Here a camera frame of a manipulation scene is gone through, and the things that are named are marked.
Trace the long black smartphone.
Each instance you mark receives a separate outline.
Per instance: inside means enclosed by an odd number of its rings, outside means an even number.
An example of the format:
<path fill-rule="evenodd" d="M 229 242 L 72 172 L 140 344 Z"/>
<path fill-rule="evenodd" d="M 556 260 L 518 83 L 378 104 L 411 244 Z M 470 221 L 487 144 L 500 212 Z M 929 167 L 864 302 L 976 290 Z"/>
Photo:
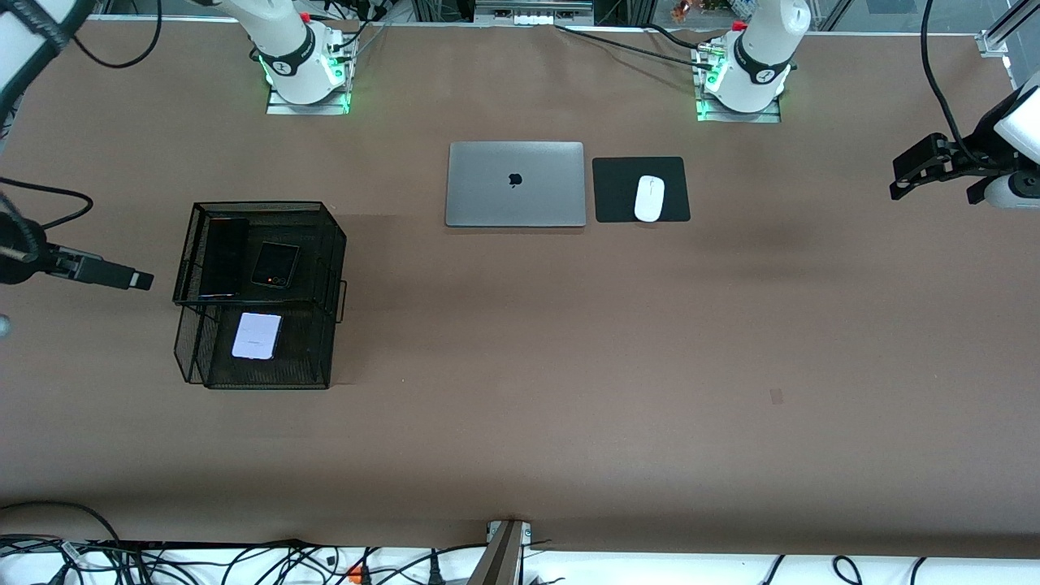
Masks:
<path fill-rule="evenodd" d="M 199 297 L 234 297 L 241 289 L 249 221 L 217 218 L 209 223 L 204 249 Z"/>

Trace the lavender flip phone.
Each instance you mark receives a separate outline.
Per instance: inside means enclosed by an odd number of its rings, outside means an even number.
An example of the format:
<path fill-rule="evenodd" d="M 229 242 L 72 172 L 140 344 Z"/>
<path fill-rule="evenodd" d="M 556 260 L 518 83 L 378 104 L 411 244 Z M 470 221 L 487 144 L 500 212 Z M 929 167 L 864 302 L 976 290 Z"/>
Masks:
<path fill-rule="evenodd" d="M 281 333 L 283 316 L 245 312 L 232 340 L 231 356 L 238 359 L 269 362 Z"/>

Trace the black flip phone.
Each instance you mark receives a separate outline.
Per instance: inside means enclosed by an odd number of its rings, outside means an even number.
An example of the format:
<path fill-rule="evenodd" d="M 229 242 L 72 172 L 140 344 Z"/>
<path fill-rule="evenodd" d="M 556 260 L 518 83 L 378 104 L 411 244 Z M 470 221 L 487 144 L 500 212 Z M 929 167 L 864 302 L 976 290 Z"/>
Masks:
<path fill-rule="evenodd" d="M 290 288 L 301 249 L 298 245 L 264 241 L 260 245 L 249 282 L 264 288 Z"/>

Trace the black mesh two-tier tray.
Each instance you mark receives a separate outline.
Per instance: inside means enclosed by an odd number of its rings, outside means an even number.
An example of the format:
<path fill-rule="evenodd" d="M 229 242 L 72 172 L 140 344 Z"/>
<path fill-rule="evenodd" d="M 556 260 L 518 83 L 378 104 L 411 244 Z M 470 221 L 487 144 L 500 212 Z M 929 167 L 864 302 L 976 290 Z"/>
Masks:
<path fill-rule="evenodd" d="M 234 297 L 199 297 L 206 234 L 217 218 L 249 221 L 241 288 Z M 249 282 L 264 241 L 298 245 L 290 288 Z M 196 203 L 172 292 L 172 302 L 180 308 L 174 355 L 184 381 L 218 390 L 329 388 L 336 326 L 345 300 L 346 245 L 348 238 L 322 202 Z M 269 362 L 231 356 L 245 312 L 283 316 Z"/>

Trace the white computer mouse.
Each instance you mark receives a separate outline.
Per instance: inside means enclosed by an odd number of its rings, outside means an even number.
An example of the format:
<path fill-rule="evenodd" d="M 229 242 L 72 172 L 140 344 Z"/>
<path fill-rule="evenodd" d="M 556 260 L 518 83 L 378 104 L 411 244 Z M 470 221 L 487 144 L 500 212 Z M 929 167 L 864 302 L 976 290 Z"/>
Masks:
<path fill-rule="evenodd" d="M 642 223 L 655 223 L 661 218 L 665 202 L 665 181 L 661 177 L 643 175 L 636 184 L 634 215 Z"/>

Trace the black mouse pad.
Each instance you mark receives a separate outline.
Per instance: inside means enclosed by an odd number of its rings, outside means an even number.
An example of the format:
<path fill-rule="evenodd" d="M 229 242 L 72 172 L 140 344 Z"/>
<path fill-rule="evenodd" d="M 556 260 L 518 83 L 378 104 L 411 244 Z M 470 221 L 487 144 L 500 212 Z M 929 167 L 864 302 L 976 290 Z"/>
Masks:
<path fill-rule="evenodd" d="M 599 223 L 636 223 L 639 179 L 662 180 L 660 222 L 691 221 L 686 167 L 679 156 L 595 157 L 593 193 Z"/>

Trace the grey closed laptop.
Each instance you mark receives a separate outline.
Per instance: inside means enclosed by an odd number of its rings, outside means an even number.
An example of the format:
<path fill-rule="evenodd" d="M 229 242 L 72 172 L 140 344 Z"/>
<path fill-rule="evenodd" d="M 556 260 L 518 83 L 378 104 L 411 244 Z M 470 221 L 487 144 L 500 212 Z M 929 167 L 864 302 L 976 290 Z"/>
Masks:
<path fill-rule="evenodd" d="M 583 228 L 578 141 L 456 141 L 444 219 L 450 228 Z"/>

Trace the grey socket strip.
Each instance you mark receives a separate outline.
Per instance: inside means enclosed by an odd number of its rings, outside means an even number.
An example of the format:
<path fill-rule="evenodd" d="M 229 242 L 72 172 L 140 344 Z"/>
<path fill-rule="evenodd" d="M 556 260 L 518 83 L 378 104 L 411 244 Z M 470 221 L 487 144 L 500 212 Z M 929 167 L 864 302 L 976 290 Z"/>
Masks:
<path fill-rule="evenodd" d="M 502 26 L 593 26 L 593 0 L 472 0 L 473 22 Z"/>

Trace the aluminium frame profile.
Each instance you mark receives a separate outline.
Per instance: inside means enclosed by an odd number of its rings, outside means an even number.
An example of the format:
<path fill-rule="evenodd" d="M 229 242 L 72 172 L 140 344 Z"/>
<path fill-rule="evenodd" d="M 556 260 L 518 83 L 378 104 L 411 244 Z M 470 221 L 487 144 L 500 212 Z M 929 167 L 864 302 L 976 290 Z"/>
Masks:
<path fill-rule="evenodd" d="M 1007 54 L 1007 41 L 1034 15 L 1040 15 L 1040 0 L 1009 0 L 1009 7 L 986 29 L 974 34 L 978 52 L 983 57 Z"/>

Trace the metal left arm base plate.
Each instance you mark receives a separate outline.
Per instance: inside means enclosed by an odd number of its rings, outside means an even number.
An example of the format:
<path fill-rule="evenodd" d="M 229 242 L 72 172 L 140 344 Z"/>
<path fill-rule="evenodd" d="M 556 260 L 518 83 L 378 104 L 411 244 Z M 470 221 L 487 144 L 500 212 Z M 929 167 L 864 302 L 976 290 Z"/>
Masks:
<path fill-rule="evenodd" d="M 725 106 L 711 93 L 698 93 L 697 119 L 701 122 L 779 124 L 782 121 L 779 99 L 776 97 L 765 110 L 739 112 Z"/>

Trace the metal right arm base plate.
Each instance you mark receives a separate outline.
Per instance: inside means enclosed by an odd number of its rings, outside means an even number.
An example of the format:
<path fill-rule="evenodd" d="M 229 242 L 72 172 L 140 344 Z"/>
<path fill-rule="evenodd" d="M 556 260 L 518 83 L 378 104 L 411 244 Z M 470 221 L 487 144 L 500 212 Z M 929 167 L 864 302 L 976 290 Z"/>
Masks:
<path fill-rule="evenodd" d="M 308 115 L 308 116 L 338 116 L 349 115 L 352 102 L 352 85 L 346 83 L 333 90 L 323 100 L 311 104 L 290 103 L 278 93 L 270 88 L 267 99 L 267 115 Z"/>

